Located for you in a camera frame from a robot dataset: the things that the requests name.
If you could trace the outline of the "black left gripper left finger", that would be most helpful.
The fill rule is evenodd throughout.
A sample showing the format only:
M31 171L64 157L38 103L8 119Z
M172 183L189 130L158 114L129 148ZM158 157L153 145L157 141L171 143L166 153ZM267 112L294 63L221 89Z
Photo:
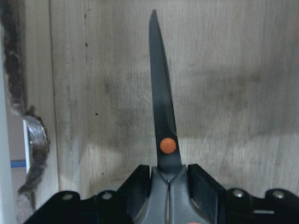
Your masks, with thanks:
M116 190L104 190L82 200L79 193L61 191L53 195L27 224L132 224L149 191L150 168L138 166Z

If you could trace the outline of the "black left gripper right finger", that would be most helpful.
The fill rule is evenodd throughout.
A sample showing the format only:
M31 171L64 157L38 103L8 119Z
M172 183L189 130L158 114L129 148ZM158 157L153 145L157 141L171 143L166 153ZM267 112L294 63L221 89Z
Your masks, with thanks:
M188 166L192 200L213 224L297 224L299 197L285 189L269 189L263 198L243 189L225 189L197 164Z

